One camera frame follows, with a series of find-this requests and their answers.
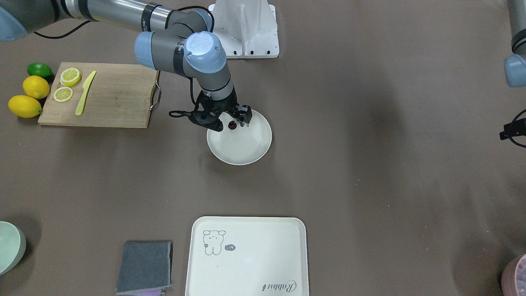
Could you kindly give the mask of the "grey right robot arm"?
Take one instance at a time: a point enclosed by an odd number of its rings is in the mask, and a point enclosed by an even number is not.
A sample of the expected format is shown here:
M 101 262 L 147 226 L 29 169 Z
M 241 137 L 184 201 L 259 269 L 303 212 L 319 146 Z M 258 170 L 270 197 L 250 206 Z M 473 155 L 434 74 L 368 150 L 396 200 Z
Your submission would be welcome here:
M 194 109 L 171 111 L 173 118 L 221 132 L 220 116 L 230 129 L 251 122 L 252 110 L 237 101 L 225 49 L 213 33 L 212 12 L 202 6 L 166 8 L 141 0 L 2 0 L 1 40 L 15 41 L 62 19 L 103 22 L 139 31 L 137 61 L 148 68 L 194 79 L 201 87 Z

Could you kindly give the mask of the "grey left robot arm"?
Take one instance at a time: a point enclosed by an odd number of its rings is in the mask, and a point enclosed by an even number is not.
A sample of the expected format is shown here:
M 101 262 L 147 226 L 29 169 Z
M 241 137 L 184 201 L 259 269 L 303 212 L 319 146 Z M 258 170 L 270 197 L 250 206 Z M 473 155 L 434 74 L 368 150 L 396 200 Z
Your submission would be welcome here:
M 511 149 L 525 107 L 503 62 L 525 57 L 524 0 L 274 0 L 278 58 L 233 61 L 242 99 L 285 138 L 366 148 Z

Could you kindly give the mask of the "white metal robot base mount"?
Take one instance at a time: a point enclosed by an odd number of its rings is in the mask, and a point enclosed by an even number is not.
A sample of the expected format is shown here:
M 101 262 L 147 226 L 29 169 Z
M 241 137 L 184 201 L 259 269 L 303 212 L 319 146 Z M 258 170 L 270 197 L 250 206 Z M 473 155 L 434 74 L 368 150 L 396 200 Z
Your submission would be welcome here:
M 217 0 L 208 6 L 213 32 L 227 59 L 277 58 L 280 53 L 276 8 L 266 0 Z

